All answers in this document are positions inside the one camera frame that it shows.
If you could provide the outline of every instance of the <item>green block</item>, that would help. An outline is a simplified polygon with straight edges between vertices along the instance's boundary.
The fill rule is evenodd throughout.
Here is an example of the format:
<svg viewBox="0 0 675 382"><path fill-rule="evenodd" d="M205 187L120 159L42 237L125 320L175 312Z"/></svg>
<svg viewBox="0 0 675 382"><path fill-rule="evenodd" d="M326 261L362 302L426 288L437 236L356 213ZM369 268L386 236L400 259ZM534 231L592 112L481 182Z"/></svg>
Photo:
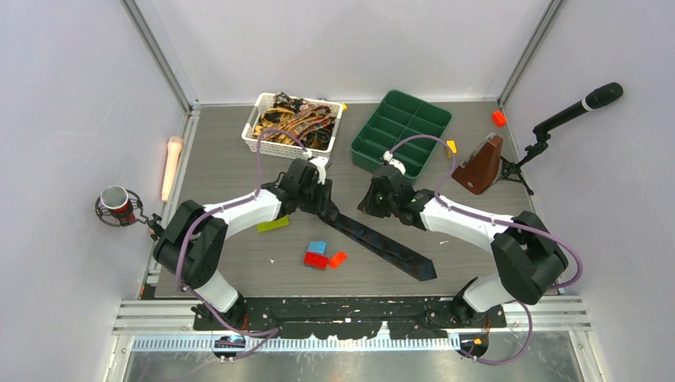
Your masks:
<svg viewBox="0 0 675 382"><path fill-rule="evenodd" d="M268 221L267 223L260 223L258 224L258 232L266 232L270 231L272 229L277 229L281 227L286 227L291 223L290 220L288 220L288 216L284 216L281 219L277 219L274 221Z"/></svg>

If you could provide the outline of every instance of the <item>orange block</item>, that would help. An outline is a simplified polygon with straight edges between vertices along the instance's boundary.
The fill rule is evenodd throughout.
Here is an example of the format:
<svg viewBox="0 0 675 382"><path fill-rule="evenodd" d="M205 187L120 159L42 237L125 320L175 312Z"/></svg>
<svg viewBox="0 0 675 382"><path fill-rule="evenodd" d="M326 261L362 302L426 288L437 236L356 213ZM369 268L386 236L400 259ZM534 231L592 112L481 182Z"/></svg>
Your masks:
<svg viewBox="0 0 675 382"><path fill-rule="evenodd" d="M495 125L497 125L497 127L502 127L506 125L506 117L499 110L492 113L492 121L494 122Z"/></svg>
<svg viewBox="0 0 675 382"><path fill-rule="evenodd" d="M342 264L345 260L347 260L347 255L345 255L344 252L338 252L330 259L328 265L330 265L331 268L337 268L338 265Z"/></svg>

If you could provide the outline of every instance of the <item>red block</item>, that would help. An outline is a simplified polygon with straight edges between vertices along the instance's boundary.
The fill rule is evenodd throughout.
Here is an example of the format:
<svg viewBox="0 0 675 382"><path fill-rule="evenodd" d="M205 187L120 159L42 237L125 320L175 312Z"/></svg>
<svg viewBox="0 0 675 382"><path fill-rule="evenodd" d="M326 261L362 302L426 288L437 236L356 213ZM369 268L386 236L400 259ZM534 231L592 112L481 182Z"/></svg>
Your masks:
<svg viewBox="0 0 675 382"><path fill-rule="evenodd" d="M321 256L313 252L305 253L304 263L308 267L325 270L326 266L328 265L328 261L328 258L325 256Z"/></svg>
<svg viewBox="0 0 675 382"><path fill-rule="evenodd" d="M332 259L330 259L330 262L328 264L330 265L331 268L337 268L346 259L347 255L345 255L344 252L338 252L333 256Z"/></svg>
<svg viewBox="0 0 675 382"><path fill-rule="evenodd" d="M492 113L492 122L494 122L497 127L502 127L506 125L506 117L501 111L497 110Z"/></svg>

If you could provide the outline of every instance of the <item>yellow block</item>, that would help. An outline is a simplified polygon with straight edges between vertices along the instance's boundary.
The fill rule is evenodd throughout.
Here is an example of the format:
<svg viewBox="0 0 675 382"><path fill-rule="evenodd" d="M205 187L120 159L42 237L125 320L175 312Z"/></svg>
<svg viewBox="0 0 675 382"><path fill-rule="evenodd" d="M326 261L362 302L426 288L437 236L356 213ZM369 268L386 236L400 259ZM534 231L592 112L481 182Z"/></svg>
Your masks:
<svg viewBox="0 0 675 382"><path fill-rule="evenodd" d="M266 223L258 224L258 232L266 232L266 231L270 231L272 229L286 227L290 223L291 223L291 221L288 220L288 216L284 216L281 219L277 219L277 220L274 220L274 221L268 221Z"/></svg>
<svg viewBox="0 0 675 382"><path fill-rule="evenodd" d="M457 154L457 146L455 146L455 141L446 141L447 145L450 147L450 150L452 150L452 154ZM450 153L446 152L447 157L449 158L451 156Z"/></svg>

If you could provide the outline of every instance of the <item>gray table surface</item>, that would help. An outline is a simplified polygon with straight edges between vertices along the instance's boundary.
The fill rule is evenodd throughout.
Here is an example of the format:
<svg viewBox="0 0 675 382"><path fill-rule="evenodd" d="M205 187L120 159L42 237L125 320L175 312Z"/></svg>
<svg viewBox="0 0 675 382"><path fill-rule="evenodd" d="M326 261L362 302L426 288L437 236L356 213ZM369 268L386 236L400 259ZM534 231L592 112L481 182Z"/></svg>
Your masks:
<svg viewBox="0 0 675 382"><path fill-rule="evenodd" d="M443 138L454 139L458 163L490 132L505 140L502 154L514 159L508 133L496 128L490 115L495 102L437 103L453 115ZM454 294L470 279L496 271L492 255L452 236L403 226L396 218L378 219L357 210L368 190L371 174L352 163L350 144L374 112L376 104L350 104L337 132L328 177L333 179L333 199L341 212L433 260L438 278L419 282L379 256L323 224L316 216L296 212L291 225L258 233L254 228L225 242L219 270L243 295L363 296ZM256 156L241 139L251 107L204 107L189 157L180 200L210 204L250 193L256 186ZM264 155L263 180L273 181L290 159ZM438 148L420 175L416 188L434 189L450 168L450 159ZM451 200L488 212L516 215L530 210L523 187L499 182L475 196L450 180L442 194ZM343 251L348 259L337 269L319 271L302 265L310 241L327 242L326 253ZM180 295L174 277L162 269L156 296Z"/></svg>

